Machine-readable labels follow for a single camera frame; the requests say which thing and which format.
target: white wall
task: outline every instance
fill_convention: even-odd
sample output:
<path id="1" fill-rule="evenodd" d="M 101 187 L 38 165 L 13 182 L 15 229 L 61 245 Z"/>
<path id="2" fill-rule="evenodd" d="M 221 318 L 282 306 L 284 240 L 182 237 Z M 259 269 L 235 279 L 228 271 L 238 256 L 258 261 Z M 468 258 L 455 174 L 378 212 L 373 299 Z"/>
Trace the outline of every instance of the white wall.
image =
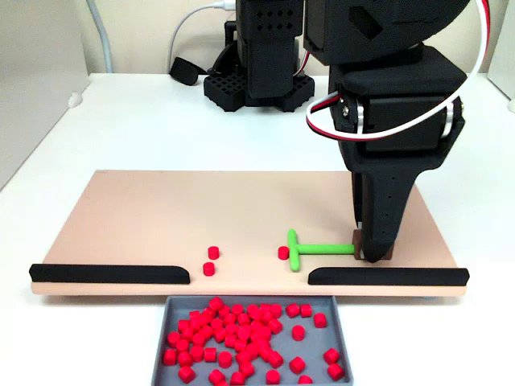
<path id="1" fill-rule="evenodd" d="M 73 1 L 78 10 L 88 70 L 104 72 L 100 40 L 86 1 Z M 166 72 L 168 42 L 176 23 L 188 10 L 210 2 L 212 0 L 97 0 L 111 42 L 114 71 Z M 492 39 L 484 70 L 490 63 L 507 4 L 508 0 L 490 0 Z M 203 68 L 210 67 L 223 48 L 223 23 L 229 16 L 231 14 L 224 10 L 203 10 L 193 15 L 181 28 L 174 53 Z M 471 2 L 445 31 L 428 43 L 468 71 L 476 57 L 478 36 L 476 8 Z M 320 75 L 327 73 L 327 69 L 316 60 L 310 60 L 307 73 Z"/>

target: red and white wire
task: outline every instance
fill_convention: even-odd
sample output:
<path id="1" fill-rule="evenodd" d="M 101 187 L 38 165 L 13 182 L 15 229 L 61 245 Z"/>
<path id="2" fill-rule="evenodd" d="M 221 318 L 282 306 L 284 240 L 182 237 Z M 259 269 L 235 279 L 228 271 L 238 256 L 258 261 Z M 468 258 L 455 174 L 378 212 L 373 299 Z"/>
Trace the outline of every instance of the red and white wire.
<path id="1" fill-rule="evenodd" d="M 307 64 L 307 60 L 309 59 L 309 51 L 306 51 L 304 53 L 304 57 L 303 57 L 303 61 L 302 63 L 300 64 L 300 67 L 299 69 L 297 70 L 297 72 L 295 74 L 293 74 L 293 76 L 297 76 L 298 74 L 300 74 L 300 72 L 306 67 L 306 64 Z"/>
<path id="2" fill-rule="evenodd" d="M 334 139 L 337 141 L 353 141 L 353 142 L 363 142 L 363 141 L 372 141 L 381 138 L 390 137 L 397 133 L 401 133 L 404 130 L 407 130 L 415 125 L 418 125 L 420 122 L 425 121 L 427 118 L 434 116 L 436 113 L 439 113 L 443 109 L 447 107 L 448 104 L 452 103 L 458 96 L 461 90 L 470 82 L 470 80 L 479 72 L 481 64 L 483 63 L 484 56 L 486 54 L 486 49 L 488 45 L 488 38 L 490 35 L 489 32 L 489 19 L 488 19 L 488 0 L 475 0 L 477 6 L 477 12 L 480 17 L 480 26 L 481 26 L 481 39 L 480 39 L 480 49 L 476 59 L 476 63 L 474 64 L 474 68 L 471 70 L 468 78 L 458 87 L 456 91 L 454 91 L 445 101 L 435 106 L 433 109 L 427 111 L 420 117 L 416 117 L 415 119 L 408 121 L 402 125 L 397 127 L 393 127 L 392 129 L 387 129 L 385 131 L 381 131 L 379 133 L 341 133 L 336 131 L 334 128 L 330 129 L 321 129 L 312 120 L 311 115 L 316 111 L 320 111 L 321 109 L 325 109 L 330 105 L 334 105 L 337 103 L 341 95 L 338 92 L 333 92 L 332 94 L 327 95 L 325 98 L 314 101 L 309 106 L 307 106 L 306 111 L 306 123 L 310 127 L 313 132 L 330 139 Z"/>

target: black plastic housing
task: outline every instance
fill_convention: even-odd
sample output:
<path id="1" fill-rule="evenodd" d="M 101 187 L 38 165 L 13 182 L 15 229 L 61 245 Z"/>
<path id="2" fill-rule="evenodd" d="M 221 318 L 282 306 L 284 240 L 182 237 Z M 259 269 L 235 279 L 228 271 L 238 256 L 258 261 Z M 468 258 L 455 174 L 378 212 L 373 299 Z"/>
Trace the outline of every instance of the black plastic housing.
<path id="1" fill-rule="evenodd" d="M 469 0 L 306 0 L 304 47 L 325 65 L 368 62 L 441 31 Z"/>

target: white cable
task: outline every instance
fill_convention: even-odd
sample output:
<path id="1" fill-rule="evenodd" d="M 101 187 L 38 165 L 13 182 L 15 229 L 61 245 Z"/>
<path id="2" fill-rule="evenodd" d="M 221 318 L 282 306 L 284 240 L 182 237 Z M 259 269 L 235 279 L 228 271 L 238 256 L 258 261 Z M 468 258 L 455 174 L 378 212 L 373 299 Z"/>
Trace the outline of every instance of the white cable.
<path id="1" fill-rule="evenodd" d="M 213 2 L 213 3 L 207 4 L 205 6 L 199 6 L 198 8 L 195 8 L 194 10 L 190 11 L 188 14 L 186 14 L 181 19 L 179 24 L 177 24 L 177 27 L 175 28 L 174 33 L 173 33 L 173 35 L 171 36 L 171 39 L 170 39 L 170 47 L 168 48 L 168 61 L 167 61 L 167 69 L 168 69 L 168 71 L 170 71 L 170 68 L 171 68 L 171 54 L 172 54 L 172 51 L 174 49 L 175 37 L 177 36 L 177 33 L 179 32 L 179 29 L 184 24 L 184 22 L 186 21 L 187 18 L 189 18 L 190 16 L 192 16 L 193 14 L 198 12 L 199 10 L 207 10 L 209 8 L 217 8 L 217 9 L 222 9 L 222 10 L 236 10 L 236 0 L 227 0 L 227 1 L 223 1 L 223 2 Z"/>
<path id="2" fill-rule="evenodd" d="M 100 35 L 100 41 L 102 42 L 102 49 L 104 51 L 105 71 L 108 73 L 112 73 L 113 60 L 111 58 L 111 46 L 109 45 L 109 38 L 107 37 L 107 32 L 105 32 L 104 23 L 102 22 L 100 12 L 98 12 L 95 0 L 86 0 L 86 2 L 88 3 L 89 11 L 91 12 L 91 16 L 93 17 L 95 26 L 97 26 L 98 34 Z"/>
<path id="3" fill-rule="evenodd" d="M 480 16 L 480 25 L 481 25 L 481 40 L 480 40 L 479 54 L 477 56 L 476 63 L 474 64 L 474 68 L 472 69 L 468 78 L 445 101 L 443 101 L 439 105 L 435 106 L 433 109 L 429 110 L 427 113 L 424 113 L 423 115 L 415 118 L 412 121 L 406 122 L 405 124 L 394 127 L 392 129 L 381 131 L 379 133 L 367 133 L 367 134 L 345 133 L 345 135 L 342 136 L 342 133 L 336 131 L 335 129 L 321 130 L 319 128 L 319 130 L 324 133 L 330 134 L 331 139 L 335 139 L 337 141 L 347 141 L 349 139 L 350 140 L 352 140 L 352 139 L 359 140 L 359 141 L 369 141 L 369 140 L 380 139 L 380 138 L 384 138 L 384 137 L 389 137 L 390 135 L 401 133 L 402 131 L 409 129 L 410 127 L 413 127 L 415 125 L 418 125 L 420 122 L 425 121 L 427 118 L 432 117 L 436 113 L 445 109 L 449 103 L 452 103 L 454 101 L 454 99 L 456 99 L 459 96 L 459 92 L 470 82 L 471 78 L 473 78 L 475 75 L 477 75 L 477 73 L 480 70 L 481 64 L 483 63 L 484 56 L 486 54 L 487 41 L 488 41 L 488 27 L 487 27 L 486 11 L 484 10 L 484 5 L 482 3 L 482 0 L 476 0 L 476 6 L 477 6 L 478 14 Z M 333 92 L 332 94 L 326 96 L 322 100 L 314 101 L 313 103 L 311 103 L 307 107 L 306 119 L 308 121 L 310 121 L 311 123 L 313 123 L 313 121 L 311 120 L 311 110 L 313 109 L 313 107 L 315 107 L 319 103 L 328 101 L 329 99 L 335 97 L 336 95 L 338 95 L 338 92 Z"/>

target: red block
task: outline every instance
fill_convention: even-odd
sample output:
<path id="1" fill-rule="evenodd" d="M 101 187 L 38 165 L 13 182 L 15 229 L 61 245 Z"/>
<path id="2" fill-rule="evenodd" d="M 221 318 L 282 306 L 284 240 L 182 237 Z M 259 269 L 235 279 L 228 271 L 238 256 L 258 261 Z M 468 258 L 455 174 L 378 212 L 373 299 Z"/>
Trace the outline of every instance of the red block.
<path id="1" fill-rule="evenodd" d="M 242 364 L 245 362 L 250 362 L 250 354 L 247 351 L 242 351 L 239 354 L 236 355 L 236 362 L 238 364 Z"/>
<path id="2" fill-rule="evenodd" d="M 211 326 L 204 326 L 202 327 L 202 330 L 200 330 L 200 333 L 204 336 L 204 339 L 207 342 L 212 337 L 213 331 L 214 330 Z"/>
<path id="3" fill-rule="evenodd" d="M 204 359 L 204 348 L 202 346 L 193 346 L 190 350 L 193 362 L 201 362 Z"/>
<path id="4" fill-rule="evenodd" d="M 242 386 L 245 384 L 245 376 L 241 372 L 234 372 L 231 376 L 231 385 Z"/>
<path id="5" fill-rule="evenodd" d="M 289 306 L 286 306 L 286 315 L 288 315 L 290 318 L 294 318 L 295 316 L 298 316 L 300 314 L 300 307 L 298 304 L 290 304 Z"/>
<path id="6" fill-rule="evenodd" d="M 224 301 L 217 296 L 209 301 L 209 308 L 213 311 L 218 311 L 224 306 Z"/>
<path id="7" fill-rule="evenodd" d="M 300 376 L 298 384 L 312 384 L 313 380 L 309 376 Z"/>
<path id="8" fill-rule="evenodd" d="M 260 348 L 261 347 L 256 343 L 249 343 L 245 350 L 249 353 L 251 360 L 255 360 L 259 356 Z"/>
<path id="9" fill-rule="evenodd" d="M 220 249 L 218 247 L 212 246 L 208 248 L 208 257 L 211 260 L 216 260 L 220 257 Z"/>
<path id="10" fill-rule="evenodd" d="M 170 345 L 170 347 L 175 348 L 175 345 L 177 344 L 177 342 L 179 340 L 180 340 L 180 333 L 178 333 L 177 331 L 173 331 L 170 334 L 168 334 L 168 336 L 167 336 L 167 341 L 168 341 L 168 344 Z"/>
<path id="11" fill-rule="evenodd" d="M 177 351 L 170 348 L 166 349 L 163 354 L 163 364 L 165 366 L 173 366 L 177 363 Z"/>
<path id="12" fill-rule="evenodd" d="M 270 306 L 270 311 L 274 315 L 274 318 L 279 319 L 282 316 L 282 306 L 280 304 L 273 304 Z"/>
<path id="13" fill-rule="evenodd" d="M 237 326 L 237 324 L 236 323 L 228 324 L 225 327 L 225 332 L 227 333 L 227 335 L 236 335 L 238 333 L 238 326 Z"/>
<path id="14" fill-rule="evenodd" d="M 335 348 L 330 348 L 323 354 L 323 360 L 327 364 L 333 364 L 340 360 L 340 353 Z"/>
<path id="15" fill-rule="evenodd" d="M 259 322 L 258 320 L 253 320 L 250 323 L 250 329 L 252 330 L 252 332 L 259 331 L 261 327 L 263 327 L 263 323 Z"/>
<path id="16" fill-rule="evenodd" d="M 177 356 L 177 362 L 179 363 L 180 367 L 184 366 L 192 366 L 193 365 L 193 359 L 192 356 L 187 351 L 180 352 Z"/>
<path id="17" fill-rule="evenodd" d="M 211 327 L 214 331 L 216 330 L 219 330 L 220 328 L 222 328 L 224 326 L 224 322 L 222 322 L 222 319 L 220 318 L 214 318 L 212 321 L 211 321 Z"/>
<path id="18" fill-rule="evenodd" d="M 328 320 L 324 314 L 318 313 L 313 317 L 316 328 L 325 328 L 328 326 Z"/>
<path id="19" fill-rule="evenodd" d="M 177 330 L 179 330 L 179 332 L 183 332 L 189 326 L 190 326 L 190 321 L 189 320 L 179 320 L 177 322 Z"/>
<path id="20" fill-rule="evenodd" d="M 279 259 L 288 260 L 288 257 L 290 257 L 290 249 L 285 246 L 279 247 L 277 254 Z"/>
<path id="21" fill-rule="evenodd" d="M 187 351 L 187 349 L 190 348 L 190 343 L 186 339 L 179 339 L 175 344 L 175 348 L 178 352 Z"/>
<path id="22" fill-rule="evenodd" d="M 193 339 L 193 335 L 194 334 L 195 334 L 195 331 L 191 327 L 188 327 L 181 334 L 181 338 L 182 339 L 186 339 L 188 342 L 191 342 L 191 340 Z"/>
<path id="23" fill-rule="evenodd" d="M 249 325 L 241 326 L 238 328 L 238 339 L 245 341 L 249 340 L 251 332 L 252 328 Z"/>
<path id="24" fill-rule="evenodd" d="M 226 335 L 225 336 L 225 346 L 227 348 L 234 348 L 236 346 L 236 335 Z"/>
<path id="25" fill-rule="evenodd" d="M 201 332 L 197 332 L 193 335 L 192 343 L 196 346 L 203 346 L 206 344 L 206 338 Z"/>
<path id="26" fill-rule="evenodd" d="M 305 334 L 306 334 L 306 331 L 304 330 L 304 327 L 302 327 L 302 326 L 297 325 L 291 329 L 291 337 L 293 338 L 293 340 L 301 341 L 304 339 Z"/>
<path id="27" fill-rule="evenodd" d="M 218 364 L 221 368 L 230 368 L 233 364 L 233 356 L 228 351 L 222 351 L 218 355 Z"/>
<path id="28" fill-rule="evenodd" d="M 272 330 L 274 334 L 278 334 L 282 331 L 282 323 L 277 319 L 272 319 L 268 323 L 268 327 Z"/>
<path id="29" fill-rule="evenodd" d="M 271 340 L 272 339 L 272 330 L 268 326 L 261 327 L 261 330 L 259 331 L 259 335 L 266 340 Z"/>
<path id="30" fill-rule="evenodd" d="M 229 306 L 222 306 L 222 308 L 220 308 L 218 310 L 218 318 L 224 320 L 224 318 L 231 312 L 231 309 L 229 308 Z"/>
<path id="31" fill-rule="evenodd" d="M 225 340 L 225 330 L 220 328 L 219 330 L 215 330 L 215 340 L 217 343 L 222 343 Z"/>
<path id="32" fill-rule="evenodd" d="M 300 356 L 297 356 L 290 361 L 290 370 L 294 374 L 300 374 L 303 372 L 304 368 L 306 368 L 306 362 L 304 362 Z"/>
<path id="33" fill-rule="evenodd" d="M 252 313 L 252 312 L 254 312 L 255 310 L 258 310 L 258 309 L 259 309 L 259 307 L 258 307 L 257 304 L 249 304 L 247 306 L 247 314 L 250 314 L 250 313 Z"/>
<path id="34" fill-rule="evenodd" d="M 189 366 L 184 366 L 179 370 L 179 378 L 185 383 L 189 384 L 196 377 L 195 372 Z"/>
<path id="35" fill-rule="evenodd" d="M 225 380 L 225 375 L 218 370 L 217 368 L 214 369 L 211 374 L 209 374 L 209 382 L 211 382 L 213 385 L 218 385 L 220 382 Z"/>
<path id="36" fill-rule="evenodd" d="M 261 316 L 261 321 L 264 325 L 267 325 L 270 320 L 274 318 L 274 314 L 272 314 L 272 311 L 265 311 L 263 312 L 263 315 Z"/>
<path id="37" fill-rule="evenodd" d="M 284 359 L 281 357 L 276 351 L 271 351 L 268 355 L 268 361 L 272 365 L 273 368 L 280 368 L 284 363 Z"/>
<path id="38" fill-rule="evenodd" d="M 259 356 L 261 356 L 261 358 L 265 362 L 268 362 L 268 357 L 269 357 L 271 352 L 272 352 L 272 350 L 270 350 L 268 347 L 261 346 L 261 348 L 259 349 Z"/>
<path id="39" fill-rule="evenodd" d="M 202 270 L 204 271 L 204 276 L 212 276 L 215 274 L 215 265 L 210 261 L 208 263 L 204 263 L 202 266 Z"/>
<path id="40" fill-rule="evenodd" d="M 240 373 L 243 374 L 245 378 L 249 378 L 254 374 L 254 365 L 250 362 L 240 363 Z"/>
<path id="41" fill-rule="evenodd" d="M 341 380 L 344 377 L 345 372 L 338 363 L 333 363 L 328 368 L 328 374 L 332 380 Z"/>
<path id="42" fill-rule="evenodd" d="M 206 362 L 216 362 L 216 348 L 209 347 L 204 350 L 204 360 Z"/>
<path id="43" fill-rule="evenodd" d="M 231 307 L 231 312 L 233 314 L 235 314 L 236 316 L 238 316 L 239 314 L 243 314 L 243 311 L 245 309 L 243 308 L 243 306 L 241 304 L 235 304 L 234 306 Z"/>
<path id="44" fill-rule="evenodd" d="M 234 350 L 236 352 L 244 351 L 247 347 L 247 342 L 245 340 L 237 339 L 236 343 L 234 344 Z"/>
<path id="45" fill-rule="evenodd" d="M 266 373 L 266 384 L 280 384 L 281 374 L 277 370 L 270 370 Z"/>
<path id="46" fill-rule="evenodd" d="M 313 310 L 309 304 L 302 304 L 300 306 L 300 316 L 303 318 L 309 318 L 313 315 Z"/>
<path id="47" fill-rule="evenodd" d="M 238 324 L 240 326 L 244 326 L 245 324 L 250 324 L 250 319 L 248 314 L 239 314 L 238 315 Z"/>

